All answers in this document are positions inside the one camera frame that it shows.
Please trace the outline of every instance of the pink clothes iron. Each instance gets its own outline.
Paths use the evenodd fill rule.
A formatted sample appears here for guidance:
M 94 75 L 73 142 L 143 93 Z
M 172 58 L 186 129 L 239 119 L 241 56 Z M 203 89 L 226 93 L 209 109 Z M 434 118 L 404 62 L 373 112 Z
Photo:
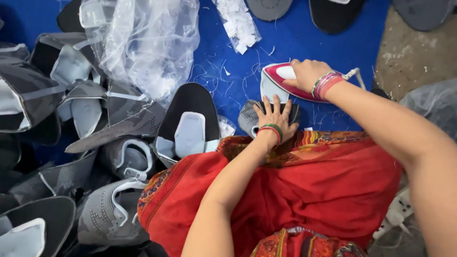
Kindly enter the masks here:
M 294 86 L 288 86 L 284 84 L 284 80 L 295 80 L 297 77 L 293 72 L 292 66 L 290 63 L 282 63 L 282 64 L 271 64 L 263 68 L 263 72 L 273 81 L 278 87 L 282 88 L 283 90 L 287 91 L 289 94 L 294 95 L 296 97 L 312 101 L 312 102 L 322 102 L 322 103 L 329 103 L 326 100 L 315 98 L 312 94 L 307 93 L 303 90 L 300 90 Z M 359 68 L 355 68 L 351 70 L 348 74 L 343 75 L 345 80 L 350 79 L 353 75 L 356 75 L 357 79 L 359 80 L 361 88 L 365 89 L 365 85 L 363 84 L 362 78 L 360 76 Z

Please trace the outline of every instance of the red saree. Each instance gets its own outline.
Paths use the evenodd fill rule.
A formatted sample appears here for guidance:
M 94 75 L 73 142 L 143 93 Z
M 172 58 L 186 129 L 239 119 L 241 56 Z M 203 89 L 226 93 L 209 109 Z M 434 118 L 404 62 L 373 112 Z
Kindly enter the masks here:
M 224 138 L 217 152 L 187 156 L 150 180 L 138 218 L 170 257 L 181 255 L 211 182 L 251 141 Z M 298 132 L 269 153 L 235 208 L 235 256 L 263 256 L 253 252 L 261 240 L 294 227 L 366 248 L 395 196 L 400 173 L 400 164 L 364 132 Z M 275 256 L 300 256 L 305 238 L 303 232 L 288 234 L 287 249 Z

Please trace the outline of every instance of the woman's right hand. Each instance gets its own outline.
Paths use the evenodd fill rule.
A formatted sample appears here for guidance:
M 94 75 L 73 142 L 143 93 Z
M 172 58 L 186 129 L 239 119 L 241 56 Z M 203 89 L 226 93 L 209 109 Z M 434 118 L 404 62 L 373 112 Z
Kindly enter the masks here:
M 298 89 L 311 93 L 314 84 L 324 74 L 333 71 L 325 62 L 297 59 L 292 60 L 291 66 L 295 72 L 296 80 L 285 80 L 284 84 L 294 86 Z

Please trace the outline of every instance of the blue table surface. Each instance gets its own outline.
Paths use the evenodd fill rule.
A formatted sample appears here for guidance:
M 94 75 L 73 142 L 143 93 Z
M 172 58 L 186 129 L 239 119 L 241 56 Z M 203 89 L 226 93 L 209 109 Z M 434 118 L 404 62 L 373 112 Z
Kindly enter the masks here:
M 0 17 L 5 26 L 0 31 L 0 40 L 26 43 L 33 48 L 39 34 L 60 31 L 56 17 L 66 3 L 66 0 L 1 0 Z M 218 114 L 237 126 L 239 111 L 246 100 L 260 99 L 260 71 L 254 69 L 259 63 L 260 67 L 264 67 L 271 63 L 288 62 L 290 58 L 316 59 L 343 73 L 359 67 L 365 85 L 370 89 L 388 7 L 387 0 L 367 0 L 349 29 L 337 35 L 328 35 L 314 26 L 308 1 L 294 0 L 287 13 L 276 22 L 261 21 L 253 16 L 262 40 L 241 55 L 229 47 L 230 40 L 214 4 L 211 0 L 201 0 L 201 40 L 194 52 L 190 81 L 204 85 L 213 95 Z M 274 53 L 268 56 L 273 47 Z M 358 84 L 355 78 L 351 82 Z M 334 105 L 312 103 L 294 96 L 290 98 L 300 104 L 300 128 L 361 129 Z M 244 132 L 237 127 L 236 134 Z

